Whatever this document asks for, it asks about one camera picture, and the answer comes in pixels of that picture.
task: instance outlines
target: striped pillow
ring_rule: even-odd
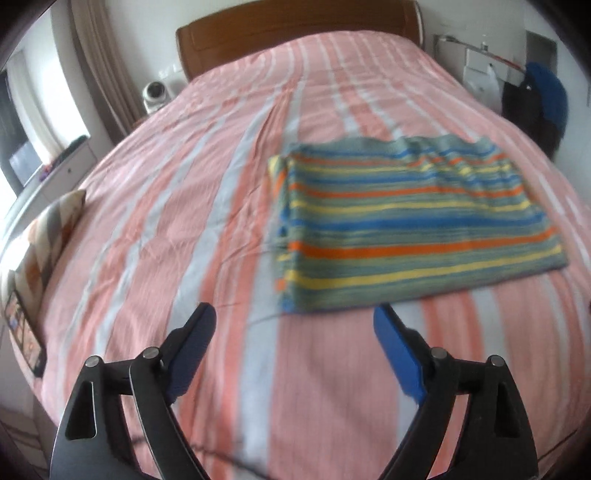
[[[8,247],[5,255],[13,258],[2,259],[4,265],[10,264],[3,269],[0,281],[2,316],[11,293],[16,290],[31,323],[36,322],[53,269],[82,215],[85,200],[85,190],[65,194]]]

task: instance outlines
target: pink bedsheet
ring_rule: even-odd
[[[131,358],[208,301],[217,333],[175,405],[190,442],[282,480],[377,478],[415,407],[374,337],[372,310],[279,312],[266,160],[292,142],[447,133],[486,135],[509,154],[570,266],[394,307],[458,358],[502,355],[546,453],[591,405],[590,209],[516,127],[411,42],[372,32],[314,35],[214,69],[99,164],[41,309],[48,362],[34,388],[51,417],[60,420],[89,355]],[[461,421],[457,411],[456,438]],[[446,469],[454,435],[432,473]],[[145,446],[140,455],[152,470]],[[246,478],[200,459],[215,480]]]

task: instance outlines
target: phone screen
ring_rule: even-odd
[[[31,329],[27,314],[15,291],[10,295],[5,314],[8,319],[8,327],[27,365],[36,377],[43,376],[47,360],[45,349]]]

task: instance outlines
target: white plastic bag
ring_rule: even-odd
[[[503,97],[499,80],[496,76],[495,68],[489,65],[486,74],[468,75],[464,73],[464,87],[480,103],[486,105],[493,112],[500,115],[503,111]]]

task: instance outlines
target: striped towel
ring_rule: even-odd
[[[286,312],[417,299],[568,263],[520,172],[486,138],[296,145],[269,172]]]

